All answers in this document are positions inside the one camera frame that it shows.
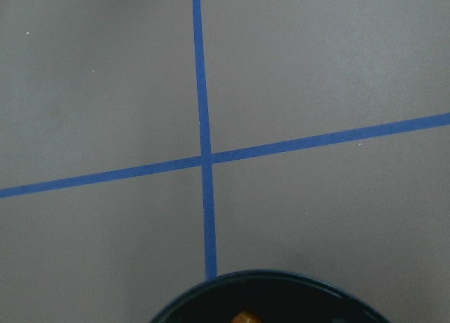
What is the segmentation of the blue tape line crosswise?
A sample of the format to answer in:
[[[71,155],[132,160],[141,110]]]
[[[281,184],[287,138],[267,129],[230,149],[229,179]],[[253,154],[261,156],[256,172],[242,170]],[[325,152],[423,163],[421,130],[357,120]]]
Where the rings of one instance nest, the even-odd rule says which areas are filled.
[[[222,151],[212,154],[212,163],[227,163],[236,160],[256,158],[260,156],[269,156],[289,151],[299,151],[308,148],[330,146],[345,142],[352,142],[376,137],[385,137],[393,134],[415,132],[422,129],[431,129],[449,125],[449,114],[431,115],[427,117],[402,120],[399,122],[390,122],[381,125],[369,127],[360,127],[341,132],[320,134],[312,137],[280,141],[272,144],[263,144],[247,148],[240,148],[231,151]],[[98,172],[89,175],[69,177],[65,179],[56,179],[47,182],[38,182],[22,186],[14,186],[1,190],[2,198],[10,198],[28,194],[36,194],[45,191],[72,188],[90,184],[99,184],[112,182],[121,179],[141,177],[145,175],[155,175],[163,172],[184,170],[192,167],[201,166],[199,156],[169,160],[149,165],[128,167],[107,172]]]

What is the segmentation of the yellow corn cob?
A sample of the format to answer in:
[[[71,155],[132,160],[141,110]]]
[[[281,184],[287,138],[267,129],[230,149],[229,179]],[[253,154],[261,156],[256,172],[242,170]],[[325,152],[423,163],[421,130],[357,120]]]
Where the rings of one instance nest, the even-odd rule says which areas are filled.
[[[231,323],[262,323],[262,319],[249,310],[243,310],[233,317]]]

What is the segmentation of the dark blue saucepan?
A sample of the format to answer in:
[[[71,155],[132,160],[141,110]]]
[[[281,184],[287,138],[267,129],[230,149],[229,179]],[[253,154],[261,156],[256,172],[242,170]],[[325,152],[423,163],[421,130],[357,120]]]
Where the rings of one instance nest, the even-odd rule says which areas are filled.
[[[332,284],[278,270],[224,274],[185,291],[152,322],[386,322],[370,305]]]

